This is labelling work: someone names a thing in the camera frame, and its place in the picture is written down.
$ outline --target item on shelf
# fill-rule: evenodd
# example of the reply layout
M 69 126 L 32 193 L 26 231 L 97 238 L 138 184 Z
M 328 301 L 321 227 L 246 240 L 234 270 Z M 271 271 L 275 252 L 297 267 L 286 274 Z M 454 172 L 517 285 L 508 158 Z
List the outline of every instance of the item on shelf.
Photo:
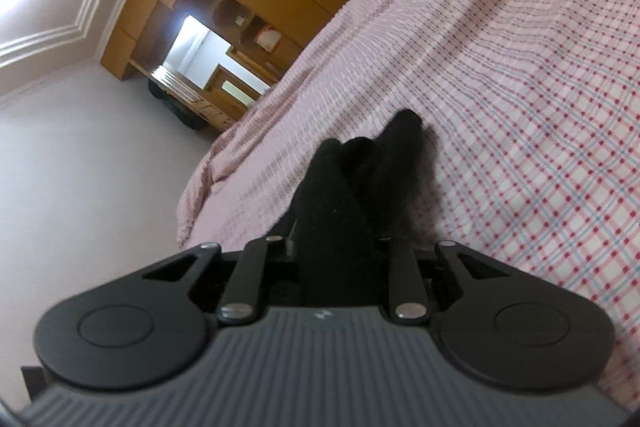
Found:
M 276 49 L 278 42 L 282 38 L 282 33 L 280 33 L 273 26 L 265 25 L 264 28 L 260 30 L 260 32 L 255 36 L 255 43 L 258 44 L 262 49 L 271 53 Z

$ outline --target pink bedding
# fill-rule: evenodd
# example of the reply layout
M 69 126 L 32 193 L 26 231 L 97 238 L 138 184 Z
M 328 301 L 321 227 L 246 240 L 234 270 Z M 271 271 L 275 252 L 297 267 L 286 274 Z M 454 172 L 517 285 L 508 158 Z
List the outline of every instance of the pink bedding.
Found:
M 412 108 L 438 137 L 417 242 L 452 238 L 596 301 L 618 335 L 601 384 L 636 407 L 639 46 L 640 0 L 351 0 L 202 160 L 180 243 L 241 248 L 323 139 Z

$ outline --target gray ribbed surface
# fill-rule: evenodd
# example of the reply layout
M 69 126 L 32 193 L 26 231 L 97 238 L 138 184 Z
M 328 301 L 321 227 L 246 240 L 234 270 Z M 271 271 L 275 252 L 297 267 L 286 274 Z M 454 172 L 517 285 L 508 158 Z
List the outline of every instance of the gray ribbed surface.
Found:
M 167 384 L 104 396 L 55 386 L 21 416 L 34 427 L 615 427 L 626 416 L 593 387 L 548 397 L 485 388 L 424 330 L 377 309 L 330 311 L 273 309 L 223 330 Z

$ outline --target silver screw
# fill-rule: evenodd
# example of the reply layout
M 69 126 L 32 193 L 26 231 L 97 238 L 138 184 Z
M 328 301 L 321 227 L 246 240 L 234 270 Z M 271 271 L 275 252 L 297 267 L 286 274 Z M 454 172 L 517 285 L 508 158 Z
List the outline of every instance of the silver screw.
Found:
M 220 314 L 222 314 L 225 319 L 233 319 L 235 321 L 249 318 L 253 312 L 254 309 L 251 308 L 249 304 L 238 302 L 232 302 L 220 308 Z
M 417 302 L 405 302 L 396 308 L 396 315 L 400 319 L 421 319 L 427 314 L 427 308 Z

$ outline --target wrinkled fabric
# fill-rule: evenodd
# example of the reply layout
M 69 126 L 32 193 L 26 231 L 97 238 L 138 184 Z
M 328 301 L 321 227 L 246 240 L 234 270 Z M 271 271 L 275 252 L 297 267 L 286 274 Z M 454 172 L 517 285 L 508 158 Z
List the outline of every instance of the wrinkled fabric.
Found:
M 408 107 L 436 150 L 415 242 L 455 239 L 599 304 L 618 338 L 600 384 L 637 407 L 639 26 L 640 0 L 351 0 L 213 144 L 180 243 L 241 248 L 322 140 L 373 137 Z

